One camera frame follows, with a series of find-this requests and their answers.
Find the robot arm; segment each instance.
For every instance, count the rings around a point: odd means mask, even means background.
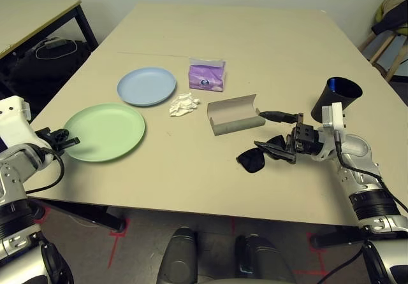
[[[8,147],[0,153],[0,283],[73,284],[67,263],[34,223],[23,183],[79,140],[67,140],[64,129],[34,132],[30,119],[20,97],[0,101],[0,137]]]
[[[294,164],[297,153],[306,153],[316,161],[331,159],[336,163],[340,184],[365,241],[363,254],[372,283],[408,283],[408,219],[400,214],[395,204],[398,199],[383,183],[370,145],[359,136],[346,134],[341,103],[323,107],[323,126],[318,130],[303,124],[302,113],[259,115],[272,121],[296,122],[286,143],[282,143],[282,136],[268,143],[255,141],[273,159]]]

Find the red tape mark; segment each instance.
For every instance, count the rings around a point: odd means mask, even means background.
[[[45,213],[40,219],[34,219],[34,222],[36,224],[42,225],[47,220],[48,214],[50,213],[51,209],[48,206],[43,206],[43,208],[45,209]]]
[[[116,251],[116,246],[117,246],[117,241],[119,240],[118,236],[115,236],[115,242],[113,243],[113,248],[112,248],[112,252],[110,253],[110,258],[109,258],[109,262],[108,262],[108,269],[110,268],[110,266],[112,265],[112,261],[113,261],[113,256],[115,255],[115,251]]]
[[[110,252],[108,268],[110,268],[110,266],[112,265],[113,257],[115,256],[115,252],[116,252],[117,242],[118,242],[119,238],[124,238],[126,236],[126,233],[128,232],[129,224],[130,224],[130,219],[127,218],[126,219],[126,227],[123,230],[123,232],[121,232],[121,233],[115,232],[115,231],[110,231],[109,232],[109,236],[115,236],[115,241],[113,242],[112,251]]]
[[[310,242],[310,238],[313,236],[312,233],[308,232],[307,233],[307,242],[309,244],[309,251],[312,253],[317,254],[317,259],[319,260],[320,264],[320,270],[293,270],[292,272],[295,274],[308,274],[311,276],[325,276],[327,274],[326,268],[324,266],[323,262],[323,253],[326,252],[325,249],[316,249],[312,246],[312,243]]]
[[[231,235],[235,235],[235,217],[231,217]]]

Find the sunglasses lens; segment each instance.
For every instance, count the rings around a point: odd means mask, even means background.
[[[251,174],[263,169],[265,166],[265,158],[259,148],[253,148],[241,153],[237,157],[237,161]]]
[[[268,141],[268,143],[278,145],[278,146],[281,147],[283,150],[284,150],[285,147],[286,147],[285,139],[283,138],[282,135],[276,136],[276,137],[270,139],[270,140]]]

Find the white tissue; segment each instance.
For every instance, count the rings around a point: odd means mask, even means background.
[[[197,109],[197,104],[199,102],[199,99],[193,99],[193,97],[191,97],[191,93],[180,94],[170,104],[170,116],[180,117],[186,113],[192,112],[192,110]]]

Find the blue plate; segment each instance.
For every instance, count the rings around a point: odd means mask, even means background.
[[[120,98],[135,106],[151,106],[173,93],[176,79],[166,69],[144,67],[125,75],[117,84]]]

